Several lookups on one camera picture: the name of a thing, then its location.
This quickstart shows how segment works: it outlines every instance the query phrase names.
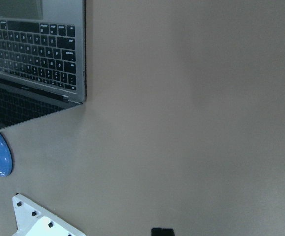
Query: white plastic part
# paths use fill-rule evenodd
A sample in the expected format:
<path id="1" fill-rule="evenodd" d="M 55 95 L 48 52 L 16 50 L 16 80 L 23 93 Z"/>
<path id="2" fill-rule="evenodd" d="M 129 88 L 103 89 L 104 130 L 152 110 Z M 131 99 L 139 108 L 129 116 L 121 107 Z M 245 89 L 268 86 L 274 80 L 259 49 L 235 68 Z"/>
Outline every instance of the white plastic part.
<path id="1" fill-rule="evenodd" d="M 18 225 L 13 236 L 86 236 L 21 194 L 14 196 L 12 201 Z"/>

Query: black object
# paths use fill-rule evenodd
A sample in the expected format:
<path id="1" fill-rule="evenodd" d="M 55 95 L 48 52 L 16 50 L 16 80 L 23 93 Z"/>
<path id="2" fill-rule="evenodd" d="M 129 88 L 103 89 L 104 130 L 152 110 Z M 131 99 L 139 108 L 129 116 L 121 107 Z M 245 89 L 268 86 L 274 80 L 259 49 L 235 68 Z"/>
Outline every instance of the black object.
<path id="1" fill-rule="evenodd" d="M 173 229 L 167 228 L 152 228 L 151 236 L 175 236 Z"/>

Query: gray table surface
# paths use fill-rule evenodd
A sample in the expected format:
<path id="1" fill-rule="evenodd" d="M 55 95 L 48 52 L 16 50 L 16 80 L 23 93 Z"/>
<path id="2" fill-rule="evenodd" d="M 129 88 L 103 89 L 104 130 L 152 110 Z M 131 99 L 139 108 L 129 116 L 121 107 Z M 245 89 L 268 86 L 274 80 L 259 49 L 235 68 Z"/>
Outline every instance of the gray table surface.
<path id="1" fill-rule="evenodd" d="M 16 193 L 89 236 L 285 236 L 285 1 L 87 4 L 88 99 L 3 132 L 0 236 Z"/>

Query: shift key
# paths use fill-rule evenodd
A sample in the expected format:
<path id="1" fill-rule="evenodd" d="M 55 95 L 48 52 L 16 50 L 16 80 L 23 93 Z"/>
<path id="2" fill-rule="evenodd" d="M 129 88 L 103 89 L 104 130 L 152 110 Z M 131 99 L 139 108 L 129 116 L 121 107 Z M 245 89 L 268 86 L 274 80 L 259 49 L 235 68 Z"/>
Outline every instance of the shift key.
<path id="1" fill-rule="evenodd" d="M 73 38 L 57 37 L 57 47 L 75 50 L 75 40 Z"/>
<path id="2" fill-rule="evenodd" d="M 75 51 L 62 49 L 62 59 L 68 61 L 75 61 Z"/>

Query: white 3d printed part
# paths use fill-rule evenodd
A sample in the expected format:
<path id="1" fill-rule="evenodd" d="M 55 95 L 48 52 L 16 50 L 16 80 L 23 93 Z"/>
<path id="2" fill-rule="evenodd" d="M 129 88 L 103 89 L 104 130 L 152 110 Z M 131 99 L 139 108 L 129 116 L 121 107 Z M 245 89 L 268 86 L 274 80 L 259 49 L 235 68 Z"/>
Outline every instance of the white 3d printed part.
<path id="1" fill-rule="evenodd" d="M 86 236 L 21 194 L 12 198 L 18 230 L 13 236 Z"/>

